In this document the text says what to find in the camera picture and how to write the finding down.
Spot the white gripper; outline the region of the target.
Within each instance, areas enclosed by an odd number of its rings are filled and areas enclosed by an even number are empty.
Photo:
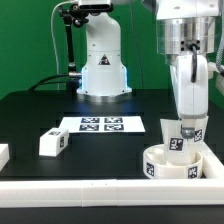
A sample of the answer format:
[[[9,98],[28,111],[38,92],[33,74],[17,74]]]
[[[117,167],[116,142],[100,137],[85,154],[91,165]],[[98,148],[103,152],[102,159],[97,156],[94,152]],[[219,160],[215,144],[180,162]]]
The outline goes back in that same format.
[[[203,55],[197,56],[196,81],[192,82],[193,56],[177,56],[170,66],[171,80],[178,117],[182,120],[181,135],[192,139],[195,135],[195,120],[208,112],[208,64]]]

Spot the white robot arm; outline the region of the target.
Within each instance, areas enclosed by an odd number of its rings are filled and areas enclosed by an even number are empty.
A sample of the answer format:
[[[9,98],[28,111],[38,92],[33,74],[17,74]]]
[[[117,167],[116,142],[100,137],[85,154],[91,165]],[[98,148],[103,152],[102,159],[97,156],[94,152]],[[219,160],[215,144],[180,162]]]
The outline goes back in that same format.
[[[87,19],[87,62],[78,92],[94,98],[129,93],[120,59],[120,26],[109,16],[128,0],[79,0]],[[208,112],[207,55],[215,48],[215,21],[224,14],[223,0],[142,0],[156,16],[157,52],[166,56],[178,114],[177,130],[185,139],[196,134]]]

